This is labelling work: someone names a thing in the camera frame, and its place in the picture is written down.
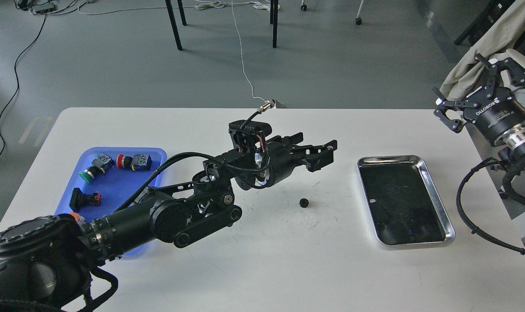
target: black cable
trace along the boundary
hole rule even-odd
[[[239,130],[242,130],[243,127],[246,126],[246,124],[248,124],[251,120],[253,120],[253,118],[256,116],[256,115],[259,115],[259,114],[262,114],[261,112],[259,111],[256,111],[254,114],[252,114],[249,118],[247,118],[247,120],[245,120],[245,122],[243,122],[241,124],[241,126],[239,127]]]
[[[490,241],[490,243],[494,243],[501,247],[505,247],[505,248],[508,248],[514,251],[518,251],[520,252],[520,254],[525,255],[525,248],[520,248],[520,247],[510,245],[486,233],[485,231],[480,229],[476,224],[474,224],[470,220],[470,218],[465,214],[465,211],[463,211],[463,206],[461,204],[461,193],[463,191],[463,187],[465,186],[466,182],[468,182],[470,178],[480,169],[486,168],[488,166],[496,165],[496,164],[500,164],[500,161],[496,160],[495,158],[487,158],[484,161],[480,162],[477,166],[472,168],[470,172],[468,172],[468,174],[464,177],[463,181],[459,185],[459,189],[457,190],[457,199],[456,199],[457,211],[459,212],[459,215],[461,216],[461,219],[463,220],[463,222],[467,225],[467,227],[471,229],[472,234],[478,234],[479,237],[482,237],[486,239],[487,241]]]
[[[66,14],[70,14],[72,12],[75,12],[77,11],[78,9],[75,8],[73,10],[71,10],[70,12],[64,12],[64,10],[67,10],[68,8],[71,8],[73,7],[74,5],[76,5],[78,3],[78,0],[73,0],[72,2],[70,2],[70,4],[68,4],[68,6],[66,6],[66,8],[63,8],[61,10],[57,10],[56,12],[54,13],[48,13],[48,15],[51,15],[51,16],[62,16],[62,15],[66,15]]]
[[[46,15],[45,15],[45,19],[42,21],[41,29],[39,30],[39,33],[37,34],[37,37],[35,37],[33,42],[31,44],[29,44],[28,47],[24,49],[24,51],[21,51],[21,53],[16,58],[16,61],[14,62],[14,73],[16,74],[16,82],[18,84],[18,87],[16,88],[16,91],[14,92],[14,95],[12,95],[12,97],[10,98],[10,101],[8,101],[8,103],[6,103],[6,105],[4,105],[4,108],[0,112],[0,120],[2,118],[2,114],[4,113],[4,111],[6,110],[8,105],[10,105],[10,103],[12,102],[12,100],[14,99],[16,94],[18,94],[18,91],[19,91],[19,87],[20,87],[20,85],[19,85],[19,77],[18,77],[18,71],[16,69],[16,66],[18,65],[18,61],[19,61],[20,57],[25,53],[25,51],[27,51],[35,42],[37,42],[37,39],[39,39],[39,36],[42,33],[42,29],[45,26],[45,22],[46,22]],[[1,131],[0,131],[0,138],[2,139],[2,149],[0,150],[0,156],[1,156],[2,152],[4,152],[4,149],[6,148],[6,140],[2,136],[2,132]]]
[[[167,169],[169,166],[175,164],[176,162],[179,162],[179,161],[181,161],[181,160],[183,160],[185,158],[189,158],[189,157],[202,157],[202,158],[206,158],[208,160],[212,160],[213,162],[218,162],[220,164],[223,164],[223,162],[221,160],[218,160],[214,156],[210,156],[210,155],[207,155],[207,154],[202,154],[202,153],[197,153],[197,152],[184,152],[184,153],[176,154],[176,155],[168,158],[168,160],[165,161],[163,164],[161,164],[159,166],[159,168],[156,168],[155,171],[153,172],[153,174],[151,174],[151,176],[149,177],[149,179],[147,179],[143,183],[143,185],[140,186],[139,189],[137,189],[135,191],[135,193],[133,193],[126,201],[124,201],[124,203],[121,204],[120,207],[118,207],[114,212],[121,211],[122,209],[127,208],[137,197],[139,197],[141,192],[143,192],[143,190],[147,186],[149,186],[149,183],[152,182],[159,174],[161,174],[162,171]]]

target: gray floor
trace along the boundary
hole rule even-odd
[[[289,108],[430,109],[435,99],[431,88],[441,85],[468,49],[468,43],[455,47],[452,42],[487,2],[370,0],[362,10],[363,24],[355,26],[359,1],[307,0],[308,11],[302,12],[300,1],[282,0],[277,49],[271,47],[267,11],[252,6],[234,10],[255,95]],[[98,0],[82,10],[163,4]],[[18,64],[21,90],[2,120],[7,148],[0,158],[0,219],[44,135],[68,107],[260,105],[243,77],[231,8],[186,9],[186,16],[189,26],[179,25],[181,52],[165,10],[72,13],[46,20],[39,40]],[[16,88],[13,63],[41,23],[42,16],[0,0],[0,111]],[[110,116],[91,118],[101,123]]]

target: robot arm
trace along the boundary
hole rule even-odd
[[[82,226],[61,214],[0,232],[0,310],[57,310],[83,295],[83,311],[92,311],[117,289],[117,279],[99,268],[106,260],[153,239],[186,247],[238,221],[242,211],[234,204],[231,179],[243,189],[260,189],[285,179],[296,166],[314,172],[333,162],[335,140],[322,146],[299,146],[302,133],[266,140],[271,132],[269,124],[250,119],[230,123],[233,149],[217,157],[204,156],[203,171],[190,182],[146,187],[112,214]],[[203,155],[178,154],[159,168],[186,156]],[[185,190],[193,190],[193,195],[180,198]],[[91,275],[111,284],[95,299],[90,294]]]
[[[525,197],[512,187],[513,179],[521,175],[521,172],[524,172],[521,176],[525,179],[525,108],[516,101],[511,89],[499,85],[500,73],[508,71],[511,85],[525,88],[524,70],[510,58],[490,63],[482,55],[478,54],[476,57],[486,68],[488,74],[486,85],[478,87],[462,101],[449,101],[439,90],[434,89],[439,97],[434,114],[455,133],[460,132],[466,123],[472,123],[491,146],[505,146],[505,148],[498,152],[500,160],[488,158],[472,168],[465,176],[457,191],[457,209],[464,223],[472,230],[472,234],[524,255],[524,248],[507,244],[482,231],[467,217],[461,204],[463,186],[470,177],[479,169],[500,165],[506,171],[502,180],[506,194],[525,205]],[[463,119],[448,118],[446,112],[450,110],[462,112]]]

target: metal tray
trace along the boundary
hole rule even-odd
[[[375,234],[383,245],[426,247],[455,239],[422,158],[365,157],[357,165]]]

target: chair leg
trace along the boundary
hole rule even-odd
[[[278,0],[274,0],[274,33],[272,35],[272,47],[277,47],[277,38],[278,38]]]
[[[181,40],[179,39],[179,32],[177,32],[177,24],[176,24],[176,18],[173,15],[172,2],[171,0],[165,0],[165,2],[166,2],[166,7],[168,9],[168,15],[170,16],[170,23],[172,24],[173,37],[176,38],[177,49],[181,51],[183,50],[183,47],[181,46]]]
[[[274,24],[274,0],[270,0],[270,25]]]
[[[181,23],[184,26],[187,26],[187,21],[185,20],[185,12],[183,11],[183,2],[181,0],[177,0],[177,6],[179,7],[179,15],[181,15]]]

